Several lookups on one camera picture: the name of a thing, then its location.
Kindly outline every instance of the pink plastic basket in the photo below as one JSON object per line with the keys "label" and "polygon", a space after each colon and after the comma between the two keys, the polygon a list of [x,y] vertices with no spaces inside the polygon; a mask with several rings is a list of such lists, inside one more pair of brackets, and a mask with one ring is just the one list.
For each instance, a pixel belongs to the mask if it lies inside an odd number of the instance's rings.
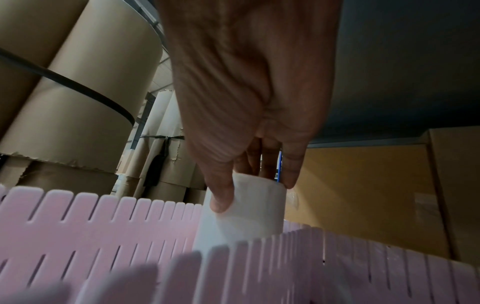
{"label": "pink plastic basket", "polygon": [[[154,302],[162,304],[480,303],[479,272],[470,265],[295,223],[202,259],[191,252],[201,211],[13,188],[0,205],[0,297],[64,281],[72,288],[68,302],[83,303],[110,272],[153,264],[151,289],[159,282]],[[145,284],[112,283],[108,292],[148,295],[136,290],[148,289],[147,277],[136,280]],[[150,303],[141,298],[134,303]]]}

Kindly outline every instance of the finger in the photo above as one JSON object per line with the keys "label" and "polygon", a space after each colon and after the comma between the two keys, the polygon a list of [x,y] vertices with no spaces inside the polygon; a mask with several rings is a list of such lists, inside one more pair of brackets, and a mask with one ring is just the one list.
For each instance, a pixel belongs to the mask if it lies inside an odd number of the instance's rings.
{"label": "finger", "polygon": [[292,189],[300,175],[308,143],[287,143],[281,149],[280,182]]}
{"label": "finger", "polygon": [[252,175],[252,167],[249,164],[247,153],[244,152],[233,160],[233,169],[237,173]]}
{"label": "finger", "polygon": [[282,144],[276,139],[262,138],[260,177],[275,179],[281,146]]}
{"label": "finger", "polygon": [[213,194],[210,208],[216,213],[225,212],[234,200],[233,168],[233,161],[200,165],[200,169],[205,177],[205,183]]}
{"label": "finger", "polygon": [[248,162],[251,167],[251,174],[258,176],[260,173],[260,157],[262,156],[262,141],[255,137],[246,149]]}

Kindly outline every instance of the strap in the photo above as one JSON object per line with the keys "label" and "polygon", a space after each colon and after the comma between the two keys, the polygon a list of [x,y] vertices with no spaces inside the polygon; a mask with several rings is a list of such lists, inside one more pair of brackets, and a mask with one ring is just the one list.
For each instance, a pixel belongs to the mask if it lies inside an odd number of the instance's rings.
{"label": "strap", "polygon": [[45,78],[48,78],[50,80],[55,81],[56,83],[63,85],[64,87],[67,87],[69,89],[72,89],[76,92],[79,92],[80,94],[83,94],[85,96],[88,96],[101,104],[106,105],[107,107],[111,108],[115,112],[119,113],[123,117],[127,118],[127,120],[131,123],[133,126],[135,124],[135,118],[133,117],[130,112],[128,112],[124,107],[116,103],[115,101],[111,100],[110,98],[100,94],[97,91],[94,91],[76,81],[73,81],[72,79],[69,79],[65,76],[62,76],[58,73],[55,73],[54,71],[51,71],[49,69],[43,68],[41,66],[38,66],[26,59],[23,59],[13,53],[10,53],[7,50],[4,50],[0,48],[0,59],[3,59],[3,61],[21,68],[23,70],[29,71],[31,73],[43,76]]}

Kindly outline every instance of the human hand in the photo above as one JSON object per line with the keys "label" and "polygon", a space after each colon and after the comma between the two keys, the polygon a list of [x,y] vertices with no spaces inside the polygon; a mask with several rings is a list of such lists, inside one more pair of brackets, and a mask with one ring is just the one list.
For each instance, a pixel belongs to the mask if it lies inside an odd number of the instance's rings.
{"label": "human hand", "polygon": [[232,170],[292,188],[325,122],[341,0],[157,0],[185,138],[215,201]]}

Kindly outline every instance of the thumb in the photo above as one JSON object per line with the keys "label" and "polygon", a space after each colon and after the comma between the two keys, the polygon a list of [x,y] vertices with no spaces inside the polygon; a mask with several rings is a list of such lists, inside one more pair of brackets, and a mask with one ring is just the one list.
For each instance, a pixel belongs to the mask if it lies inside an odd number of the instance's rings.
{"label": "thumb", "polygon": [[234,180],[232,173],[234,162],[214,162],[200,165],[205,183],[210,188],[213,198],[210,208],[216,213],[225,212],[234,200]]}

